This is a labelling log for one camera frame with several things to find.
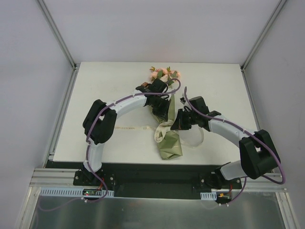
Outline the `green and orange wrapping paper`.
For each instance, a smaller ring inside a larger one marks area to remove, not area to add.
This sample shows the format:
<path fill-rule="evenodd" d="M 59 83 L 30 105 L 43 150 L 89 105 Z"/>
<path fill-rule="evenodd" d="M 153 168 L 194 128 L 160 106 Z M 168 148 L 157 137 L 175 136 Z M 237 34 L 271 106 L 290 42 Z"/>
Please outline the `green and orange wrapping paper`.
<path fill-rule="evenodd" d="M 175 97 L 170 98 L 170 107 L 168 111 L 168 121 L 162 121 L 151 114 L 158 123 L 154 133 L 160 157 L 162 160 L 170 160 L 183 155 L 180 136 L 177 131 L 172 131 L 171 126 L 175 120 Z"/>

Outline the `pink rose flower branch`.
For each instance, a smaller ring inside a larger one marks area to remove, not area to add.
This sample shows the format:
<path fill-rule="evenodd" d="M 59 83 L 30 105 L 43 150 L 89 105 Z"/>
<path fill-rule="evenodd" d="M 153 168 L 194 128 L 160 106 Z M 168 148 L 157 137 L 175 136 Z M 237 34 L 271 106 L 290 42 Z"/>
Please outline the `pink rose flower branch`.
<path fill-rule="evenodd" d="M 172 70 L 170 67 L 167 68 L 150 68 L 151 76 L 150 81 L 153 82 L 155 79 L 160 79 L 164 83 L 170 85 L 174 82 L 174 79 L 180 80 L 181 74 L 177 70 Z"/>

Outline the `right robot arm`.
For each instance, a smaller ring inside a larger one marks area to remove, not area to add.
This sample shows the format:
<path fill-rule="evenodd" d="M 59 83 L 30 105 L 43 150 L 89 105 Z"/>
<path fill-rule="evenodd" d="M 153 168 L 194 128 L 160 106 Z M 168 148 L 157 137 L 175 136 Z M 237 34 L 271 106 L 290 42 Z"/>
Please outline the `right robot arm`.
<path fill-rule="evenodd" d="M 281 161 L 270 134 L 265 130 L 249 131 L 228 120 L 218 111 L 210 111 L 201 96 L 190 100 L 181 97 L 183 108 L 177 112 L 171 130 L 189 130 L 197 125 L 218 134 L 239 149 L 240 160 L 228 162 L 211 172 L 204 180 L 215 189 L 226 188 L 237 178 L 257 179 L 280 167 Z"/>

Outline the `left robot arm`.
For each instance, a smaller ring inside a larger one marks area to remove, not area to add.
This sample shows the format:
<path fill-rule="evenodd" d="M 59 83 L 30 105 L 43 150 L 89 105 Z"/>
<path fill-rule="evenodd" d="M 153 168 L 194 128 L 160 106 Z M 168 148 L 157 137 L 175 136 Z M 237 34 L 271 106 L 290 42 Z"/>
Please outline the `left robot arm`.
<path fill-rule="evenodd" d="M 141 84 L 131 95 L 117 101 L 106 103 L 98 99 L 93 102 L 82 124 L 87 149 L 81 171 L 89 185 L 95 186 L 100 182 L 98 171 L 102 168 L 104 144 L 111 138 L 117 119 L 137 108 L 149 106 L 155 116 L 167 121 L 170 98 L 174 93 L 174 89 L 169 91 L 165 82 L 156 79 Z"/>

